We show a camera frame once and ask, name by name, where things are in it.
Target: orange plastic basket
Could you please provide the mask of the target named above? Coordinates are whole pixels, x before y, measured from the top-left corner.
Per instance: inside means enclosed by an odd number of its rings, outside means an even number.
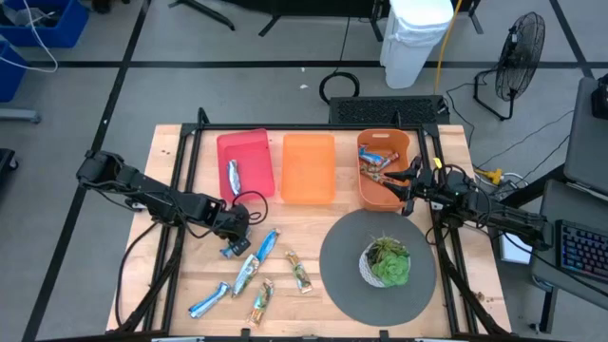
[[[281,197],[292,204],[329,204],[333,201],[333,135],[286,134],[283,137]]]
[[[393,152],[399,153],[399,159],[382,169],[385,172],[403,171],[409,167],[408,161],[408,135],[397,129],[367,129],[357,137],[358,146],[366,144],[367,151],[387,157]],[[357,166],[360,169],[361,161],[357,157]],[[359,173],[359,196],[364,208],[372,211],[396,211],[404,206],[389,189],[382,184],[371,180]]]

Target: concrete floor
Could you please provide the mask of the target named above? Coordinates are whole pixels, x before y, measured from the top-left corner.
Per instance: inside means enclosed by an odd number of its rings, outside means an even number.
[[[264,38],[257,36],[269,20],[218,1],[204,1],[230,17],[232,32],[186,7],[169,9],[152,1],[137,42],[134,61],[278,61],[337,60],[346,18],[282,18]],[[54,49],[61,61],[121,61],[143,0],[131,5],[115,2],[108,15],[91,13],[77,47]],[[587,61],[608,61],[601,34],[602,0],[560,1]],[[456,21],[446,50],[449,62],[495,62],[507,29],[529,11],[542,15],[546,42],[545,62],[576,62],[549,0],[482,1],[478,17],[485,34],[475,33],[466,17]],[[386,20],[380,22],[384,30]],[[381,43],[369,24],[351,19],[345,60],[375,61]],[[33,61],[46,60],[39,48],[21,48]],[[436,60],[438,49],[430,60]],[[0,199],[0,334],[3,341],[20,340],[73,198],[74,174],[90,147],[105,110],[120,65],[62,67],[54,74],[28,72],[15,100],[4,107],[39,110],[43,121],[0,123],[0,146],[18,153],[21,168],[14,173]],[[433,89],[435,71],[424,69],[416,84],[393,90],[386,86],[380,67],[344,68],[361,81],[362,96],[421,95]],[[203,106],[218,123],[325,123],[328,107],[317,85],[331,67],[262,68],[130,68],[103,149],[115,151],[128,163],[143,168],[156,124],[192,122]],[[470,82],[479,69],[446,68],[441,93]],[[608,70],[595,69],[599,77]],[[466,86],[452,93],[458,110],[475,124],[471,145],[474,162],[485,161],[529,132],[573,108],[579,68],[539,69],[517,101],[513,120],[500,123],[471,101]],[[349,96],[352,86],[340,80],[328,84],[328,94]],[[482,96],[502,112],[493,86]],[[452,115],[453,124],[463,124]],[[543,130],[526,144],[492,161],[486,167],[525,174],[568,134],[571,117]],[[470,127],[465,124],[467,133]],[[566,146],[530,180],[563,162]],[[128,212],[95,195],[87,195],[69,245],[57,285],[38,334],[39,339],[102,333],[114,295],[118,265],[124,252]],[[540,319],[542,292],[532,286],[523,266],[499,262],[499,271],[513,331],[533,336],[527,324]],[[546,338],[597,341],[608,312],[571,295],[560,297],[554,331]]]

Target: blue crate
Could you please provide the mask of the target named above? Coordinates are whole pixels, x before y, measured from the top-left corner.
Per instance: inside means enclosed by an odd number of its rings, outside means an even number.
[[[12,48],[9,43],[0,41],[0,57],[16,63],[21,66],[26,66],[26,61],[21,58]],[[0,60],[0,103],[12,100],[17,92],[17,88],[23,79],[26,70],[19,66],[12,66]]]
[[[22,10],[26,7],[23,0],[6,0],[5,5]],[[88,20],[88,11],[78,0],[28,0],[28,6],[56,7],[64,9],[62,17],[54,28],[36,28],[40,39],[48,48],[73,48]],[[39,47],[31,28],[0,26],[2,34],[16,47]]]

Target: black fan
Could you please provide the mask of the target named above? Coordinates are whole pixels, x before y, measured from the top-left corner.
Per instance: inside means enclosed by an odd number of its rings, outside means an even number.
[[[503,52],[496,66],[475,76],[473,99],[503,120],[513,116],[513,103],[530,85],[536,72],[544,45],[544,20],[535,12],[521,16],[504,41]],[[496,95],[510,102],[509,116],[505,117],[483,103],[477,96],[479,78],[496,72]]]

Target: green plant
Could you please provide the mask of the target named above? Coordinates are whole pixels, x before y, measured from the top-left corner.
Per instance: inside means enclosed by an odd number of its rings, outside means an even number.
[[[373,274],[387,287],[405,285],[408,282],[408,250],[393,238],[378,238],[368,251],[368,263]]]

